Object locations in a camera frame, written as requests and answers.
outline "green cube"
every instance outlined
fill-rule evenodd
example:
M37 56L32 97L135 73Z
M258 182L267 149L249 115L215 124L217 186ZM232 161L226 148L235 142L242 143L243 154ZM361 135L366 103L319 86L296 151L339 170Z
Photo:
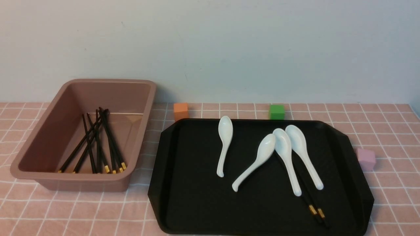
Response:
M283 105L270 105L270 120L284 120Z

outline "rectangular container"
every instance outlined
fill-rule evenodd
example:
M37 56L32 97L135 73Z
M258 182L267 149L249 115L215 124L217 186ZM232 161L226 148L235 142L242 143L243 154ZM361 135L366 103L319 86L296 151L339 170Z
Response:
M11 174L19 179L33 179L50 190L125 191L139 158L155 91L156 85L148 80L76 79L67 82L16 156L10 167ZM110 111L110 128L127 169L117 174L92 174L87 157L80 172L72 174L85 142L66 171L57 173L85 135L81 115L91 113L94 118L99 106ZM110 164L103 130L101 143Z
M166 233L217 235L363 235L373 196L346 135L320 121L232 120L233 139L216 175L222 143L219 119L184 119L162 132L149 199ZM293 124L324 183L317 190L299 157L295 169L314 193L330 229L317 223L290 186L276 152L238 192L232 183L254 161L261 140Z

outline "white wall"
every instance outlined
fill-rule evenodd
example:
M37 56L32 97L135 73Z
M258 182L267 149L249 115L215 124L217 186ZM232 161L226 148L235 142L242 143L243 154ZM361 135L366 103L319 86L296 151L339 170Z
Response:
M0 100L143 78L159 101L409 102L418 0L0 0Z

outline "foam block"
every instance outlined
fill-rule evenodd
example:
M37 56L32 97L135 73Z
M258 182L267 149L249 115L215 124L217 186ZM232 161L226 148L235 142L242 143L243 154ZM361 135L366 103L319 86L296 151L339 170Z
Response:
M371 150L358 148L357 159L363 171L372 171L376 164L375 153Z
M189 118L188 115L188 104L187 103L175 103L173 105L173 116L175 121Z
M273 104L270 105L270 120L284 120L284 106Z

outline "container rim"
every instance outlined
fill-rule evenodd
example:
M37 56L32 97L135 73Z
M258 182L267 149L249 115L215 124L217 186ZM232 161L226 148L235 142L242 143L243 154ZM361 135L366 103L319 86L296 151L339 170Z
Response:
M45 110L45 114L49 114L53 107L57 105L58 100L63 95L64 91L72 84L76 83L134 83L134 84L148 84L150 86L150 91L147 96L146 106L144 108L145 111L150 111L152 109L153 100L156 93L156 84L150 80L140 80L140 79L73 79L66 82L60 90L55 95L54 99L51 101L48 108ZM148 121L150 116L150 112L145 112L143 114L142 119ZM31 134L29 135L28 139L24 142L21 150L16 155L15 159L13 160L12 164L10 165L10 173L14 178L17 179L33 179L33 180L56 180L56 181L84 181L88 183L98 182L98 181L117 181L123 179L129 175L131 175L135 169L136 165L128 165L127 169L123 173L118 174L102 174L102 175L94 175L90 173L55 173L55 172L31 172L31 171L21 171L19 169L19 164L22 161L22 158L26 155L29 146L34 141L36 134L39 132L41 127L44 125L47 116L43 115L34 129L32 130ZM147 122L141 122L139 127L139 132L136 137L136 142L134 145L141 147L144 138L144 132L146 131ZM139 158L140 150L133 150L130 154L130 162L137 163Z

